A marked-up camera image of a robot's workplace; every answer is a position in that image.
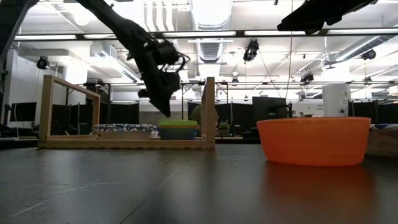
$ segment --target patterned fabric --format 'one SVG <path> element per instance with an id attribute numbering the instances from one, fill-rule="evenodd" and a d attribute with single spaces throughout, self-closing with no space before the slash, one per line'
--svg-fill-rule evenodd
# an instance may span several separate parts
<path id="1" fill-rule="evenodd" d="M 157 131 L 157 127 L 150 124 L 99 124 L 94 126 L 97 132 L 103 131 L 142 131 L 142 132 L 153 132 Z"/>
<path id="2" fill-rule="evenodd" d="M 398 131 L 398 124 L 371 124 L 371 131 Z"/>

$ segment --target potted plant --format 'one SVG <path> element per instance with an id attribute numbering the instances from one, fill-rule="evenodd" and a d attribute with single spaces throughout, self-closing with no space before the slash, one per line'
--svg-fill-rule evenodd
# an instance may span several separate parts
<path id="1" fill-rule="evenodd" d="M 218 128 L 220 129 L 220 134 L 221 136 L 229 136 L 229 129 L 230 129 L 230 125 L 227 122 L 220 122 L 220 125 L 218 126 Z"/>

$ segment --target folded cloth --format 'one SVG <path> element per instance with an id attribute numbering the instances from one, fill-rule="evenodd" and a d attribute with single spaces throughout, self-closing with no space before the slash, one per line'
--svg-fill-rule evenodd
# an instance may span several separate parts
<path id="1" fill-rule="evenodd" d="M 95 131 L 104 132 L 104 131 L 114 131 L 114 132 L 123 132 L 123 131 L 141 131 L 141 132 L 153 132 L 157 131 L 157 126 L 151 124 L 98 124 L 94 126 Z"/>

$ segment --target person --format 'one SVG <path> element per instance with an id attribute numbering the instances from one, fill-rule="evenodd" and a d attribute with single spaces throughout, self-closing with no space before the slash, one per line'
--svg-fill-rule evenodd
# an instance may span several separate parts
<path id="1" fill-rule="evenodd" d="M 215 128 L 218 125 L 218 119 L 220 118 L 218 116 L 216 108 L 214 108 L 214 113 L 215 113 Z M 201 105 L 198 105 L 193 109 L 191 116 L 189 117 L 189 120 L 191 121 L 196 121 L 199 126 L 201 126 Z"/>

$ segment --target white ceiling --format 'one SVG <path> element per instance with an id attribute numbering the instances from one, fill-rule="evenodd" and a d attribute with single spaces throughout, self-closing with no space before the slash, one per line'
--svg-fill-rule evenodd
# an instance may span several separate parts
<path id="1" fill-rule="evenodd" d="M 188 0 L 172 1 L 173 9 L 173 25 L 176 30 L 190 30 L 190 12 L 181 11 L 183 8 L 189 8 Z M 384 27 L 390 21 L 397 19 L 398 1 L 389 1 L 390 4 L 383 3 L 385 1 L 379 0 L 376 5 L 369 5 L 364 9 L 346 15 L 343 20 L 332 27 L 334 28 L 374 28 Z M 303 1 L 293 1 L 294 9 L 299 7 Z M 86 26 L 79 26 L 74 21 L 73 13 L 69 10 L 71 4 L 61 4 L 60 1 L 41 1 L 40 5 L 33 7 L 26 16 L 24 23 L 21 26 L 22 34 L 49 34 L 49 33 L 102 33 L 111 32 L 96 18 L 92 18 Z M 273 0 L 266 1 L 234 1 L 231 16 L 231 30 L 249 30 L 249 29 L 272 29 L 275 30 L 277 24 L 291 12 L 291 1 L 280 0 L 278 6 L 274 6 Z M 156 7 L 153 12 L 153 21 L 156 21 Z M 351 44 L 361 40 L 363 37 L 328 37 L 326 39 L 327 51 L 339 52 Z M 243 64 L 243 50 L 249 43 L 249 39 L 231 39 L 233 43 L 225 44 L 223 54 L 223 62 L 227 65 L 221 66 L 220 75 L 226 80 L 232 77 L 232 72 L 235 67 L 239 73 L 239 77 L 244 82 L 244 75 L 250 82 L 260 82 L 267 78 L 267 70 L 272 76 L 272 79 L 282 82 L 288 80 L 288 74 L 295 73 L 298 69 L 309 63 L 317 55 L 324 52 L 325 38 L 324 37 L 295 37 L 292 40 L 290 37 L 281 38 L 259 38 L 260 55 L 256 57 L 253 62 L 249 62 L 245 66 Z M 30 42 L 27 43 L 29 47 L 42 49 L 50 48 L 48 46 L 59 46 L 63 49 L 70 49 L 71 52 L 77 56 L 85 59 L 88 63 L 92 63 L 87 59 L 87 55 L 79 54 L 79 47 L 81 45 L 92 44 L 91 42 Z M 125 49 L 118 41 L 104 41 L 103 44 L 112 44 L 118 50 Z M 188 66 L 188 76 L 195 78 L 198 75 L 197 66 L 193 62 L 196 60 L 196 47 L 194 44 L 189 44 L 187 39 L 178 39 L 178 50 L 188 54 L 192 58 L 192 63 Z M 290 48 L 292 49 L 292 58 L 289 60 Z M 388 57 L 383 57 L 391 52 L 398 50 L 398 39 L 392 39 L 386 44 L 375 48 L 377 58 L 372 62 L 368 62 L 366 72 L 376 72 L 380 69 L 385 69 L 396 64 L 392 58 L 396 58 L 396 54 Z M 128 63 L 131 69 L 135 70 L 134 62 Z M 344 65 L 349 66 L 352 75 L 364 75 L 363 61 L 352 59 Z M 112 78 L 120 78 L 118 74 L 112 74 L 114 71 L 109 70 L 106 66 L 100 64 L 93 65 L 95 72 L 91 71 L 91 77 L 104 78 L 105 80 L 112 80 Z M 321 74 L 321 66 L 314 68 L 315 75 Z"/>

